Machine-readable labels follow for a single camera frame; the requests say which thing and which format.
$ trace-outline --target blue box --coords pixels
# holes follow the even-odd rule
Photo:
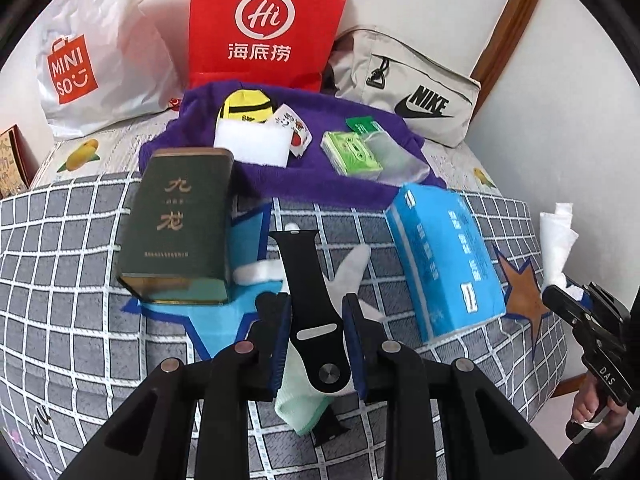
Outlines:
[[[423,342],[506,312],[500,280],[464,199],[406,184],[386,211]]]

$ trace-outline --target gray plaid bedsheet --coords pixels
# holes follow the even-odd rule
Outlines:
[[[114,279],[123,227],[138,174],[59,182],[0,206],[0,426],[34,478],[55,479],[133,388],[169,356],[200,359],[180,324],[122,312],[129,295]],[[542,280],[540,252],[523,202],[462,192],[482,235],[516,266],[532,258]],[[319,228],[318,255],[331,279],[349,250],[372,247],[360,296],[386,314],[389,337],[425,358],[478,364],[527,420],[550,397],[564,370],[559,319],[543,320],[532,352],[530,324],[503,317],[435,345],[420,341],[404,275],[381,212],[358,212],[274,199],[271,227],[295,221]],[[268,257],[277,257],[269,245]],[[497,260],[498,276],[507,284]],[[434,432],[440,477],[444,446],[437,404]],[[355,396],[334,410],[350,428],[314,448],[275,415],[273,405],[249,403],[250,477],[269,480],[382,478],[386,407]],[[196,413],[188,476],[200,425]]]

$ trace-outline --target waist bag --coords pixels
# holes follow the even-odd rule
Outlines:
[[[439,65],[379,27],[358,26],[329,58],[336,97],[401,116],[421,137],[455,147],[466,136],[480,83]]]

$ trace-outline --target triangular cutout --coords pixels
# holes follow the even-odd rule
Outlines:
[[[122,423],[111,430],[105,444],[111,449],[138,456],[145,445],[158,396],[149,392]]]
[[[484,422],[489,447],[495,455],[504,455],[527,445],[525,437],[510,423],[485,391],[476,392],[476,401]]]

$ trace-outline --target purple cloth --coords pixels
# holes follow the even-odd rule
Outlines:
[[[398,193],[397,187],[338,175],[320,148],[322,134],[346,131],[344,121],[350,117],[373,116],[400,146],[426,162],[420,151],[424,140],[412,134],[402,118],[394,114],[324,94],[221,81],[185,94],[180,116],[167,125],[164,133],[140,148],[140,171],[145,171],[149,158],[158,148],[212,146],[220,107],[228,95],[238,89],[260,89],[277,104],[289,105],[313,135],[305,154],[301,158],[290,156],[287,168],[236,162],[233,192],[238,194],[373,210],[389,206]],[[447,187],[433,171],[423,184]]]

